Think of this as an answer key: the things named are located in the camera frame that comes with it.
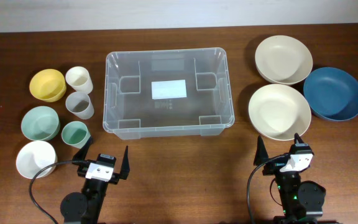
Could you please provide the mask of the beige bowl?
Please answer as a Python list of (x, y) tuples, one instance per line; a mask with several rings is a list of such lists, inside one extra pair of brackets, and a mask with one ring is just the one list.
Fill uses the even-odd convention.
[(255, 65), (268, 82), (294, 85), (311, 73), (313, 58), (307, 46), (298, 39), (274, 35), (257, 46)]
[(311, 109), (296, 89), (270, 84), (256, 90), (248, 106), (253, 127), (262, 135), (278, 141), (289, 141), (303, 135), (311, 123)]

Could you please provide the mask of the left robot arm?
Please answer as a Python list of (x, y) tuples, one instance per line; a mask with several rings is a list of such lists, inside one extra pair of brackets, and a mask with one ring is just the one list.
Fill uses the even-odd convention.
[(108, 185), (118, 184), (126, 180), (129, 172), (128, 150), (124, 152), (119, 173), (114, 172), (116, 158), (106, 154), (99, 154), (95, 161), (86, 160), (88, 149), (93, 139), (73, 156), (73, 164), (78, 166), (77, 174), (85, 179), (80, 192), (68, 194), (60, 204), (60, 212), (65, 223), (97, 223), (103, 205)]

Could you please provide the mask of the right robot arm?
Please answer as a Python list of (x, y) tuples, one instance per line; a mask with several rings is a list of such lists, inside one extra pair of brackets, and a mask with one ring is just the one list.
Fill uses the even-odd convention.
[(326, 189), (313, 181), (302, 182), (300, 176), (313, 156), (310, 146), (295, 134), (287, 153), (269, 158), (262, 137), (258, 137), (252, 173), (263, 168), (264, 176), (275, 177), (272, 182), (277, 184), (284, 215), (274, 217), (274, 223), (317, 223), (323, 216)]

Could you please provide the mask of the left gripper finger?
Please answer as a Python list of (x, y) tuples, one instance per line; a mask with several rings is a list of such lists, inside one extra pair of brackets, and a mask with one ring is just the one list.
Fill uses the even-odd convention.
[(73, 156), (73, 159), (72, 159), (72, 163), (73, 164), (82, 164), (82, 163), (86, 163), (86, 155), (88, 153), (88, 150), (90, 148), (90, 145), (92, 145), (93, 143), (93, 138), (90, 137), (86, 144)]
[(129, 172), (130, 172), (128, 149), (129, 149), (129, 147), (126, 146), (126, 150), (124, 152), (124, 157), (122, 158), (122, 164), (121, 164), (121, 169), (120, 169), (120, 173), (119, 173), (119, 178), (122, 180), (126, 180), (128, 178)]

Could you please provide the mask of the dark blue bowl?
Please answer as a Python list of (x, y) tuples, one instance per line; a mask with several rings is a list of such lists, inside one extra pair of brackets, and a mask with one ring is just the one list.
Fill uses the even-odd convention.
[(344, 70), (314, 70), (304, 82), (303, 94), (313, 114), (321, 119), (348, 121), (358, 115), (358, 81)]

